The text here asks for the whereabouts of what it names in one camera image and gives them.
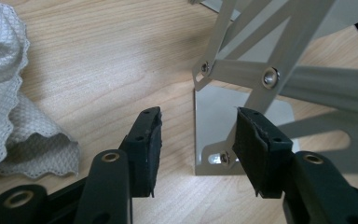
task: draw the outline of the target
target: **silver metal plate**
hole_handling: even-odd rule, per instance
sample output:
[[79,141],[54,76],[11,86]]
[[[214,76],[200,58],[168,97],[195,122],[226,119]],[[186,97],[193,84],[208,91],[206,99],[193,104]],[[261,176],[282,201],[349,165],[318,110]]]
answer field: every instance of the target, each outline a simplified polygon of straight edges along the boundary
[[[220,152],[229,150],[227,138],[236,123],[237,107],[244,106],[249,93],[207,85],[195,91],[196,98],[196,175],[244,175],[238,161],[231,166],[220,163]],[[275,125],[295,120],[292,107],[275,100],[266,113]],[[299,151],[294,140],[293,151]]]

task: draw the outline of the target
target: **screw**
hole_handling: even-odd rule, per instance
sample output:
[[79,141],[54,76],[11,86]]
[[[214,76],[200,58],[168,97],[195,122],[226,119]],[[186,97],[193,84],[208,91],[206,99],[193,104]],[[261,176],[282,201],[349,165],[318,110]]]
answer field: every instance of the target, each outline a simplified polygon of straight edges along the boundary
[[201,73],[207,75],[209,73],[209,63],[205,62],[201,67]]
[[273,67],[269,67],[264,71],[264,75],[261,78],[263,86],[269,90],[273,89],[279,80],[279,72]]
[[220,153],[220,162],[224,166],[229,166],[230,160],[229,160],[229,154],[227,151],[222,151]]

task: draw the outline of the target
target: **circular hole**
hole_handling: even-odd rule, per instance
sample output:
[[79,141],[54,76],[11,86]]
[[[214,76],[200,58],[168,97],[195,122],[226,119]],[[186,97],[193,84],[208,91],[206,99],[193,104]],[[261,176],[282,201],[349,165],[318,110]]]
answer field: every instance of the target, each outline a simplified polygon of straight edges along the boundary
[[92,224],[104,224],[107,223],[109,219],[110,215],[108,213],[101,213],[92,220]]
[[5,202],[4,206],[7,208],[16,208],[22,205],[25,205],[34,197],[34,193],[30,190],[20,190],[18,192],[13,193],[8,197]]
[[322,164],[322,163],[324,163],[324,160],[322,160],[321,158],[319,158],[317,156],[310,155],[310,154],[305,155],[304,160],[312,162],[314,164]]
[[350,224],[358,224],[358,217],[357,216],[349,216],[349,217],[347,217],[347,222]]
[[103,161],[110,162],[110,161],[116,161],[120,158],[120,155],[114,152],[109,152],[103,155]]

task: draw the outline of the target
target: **wood grain surface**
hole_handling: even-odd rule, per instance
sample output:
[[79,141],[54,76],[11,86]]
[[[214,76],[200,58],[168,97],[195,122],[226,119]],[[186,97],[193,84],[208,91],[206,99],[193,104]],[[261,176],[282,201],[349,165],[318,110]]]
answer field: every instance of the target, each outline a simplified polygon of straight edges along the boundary
[[[31,183],[51,193],[87,176],[97,153],[118,148],[139,112],[159,105],[156,198],[133,200],[134,223],[285,223],[282,200],[256,198],[246,176],[194,175],[190,69],[205,51],[216,13],[186,0],[2,2],[26,22],[31,42],[21,90],[78,140],[81,162],[77,176],[0,176],[0,193]],[[301,62],[358,68],[356,30],[313,41]],[[297,119],[329,110],[288,101]],[[301,146],[319,150],[345,141],[345,134],[331,133],[302,139]],[[345,176],[358,187],[358,175]]]

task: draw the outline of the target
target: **towel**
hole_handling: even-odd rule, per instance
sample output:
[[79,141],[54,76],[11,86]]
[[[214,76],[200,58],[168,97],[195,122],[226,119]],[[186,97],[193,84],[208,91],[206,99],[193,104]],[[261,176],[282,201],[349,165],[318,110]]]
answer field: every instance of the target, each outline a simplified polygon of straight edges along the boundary
[[20,92],[25,28],[13,7],[0,4],[0,174],[77,174],[78,143]]

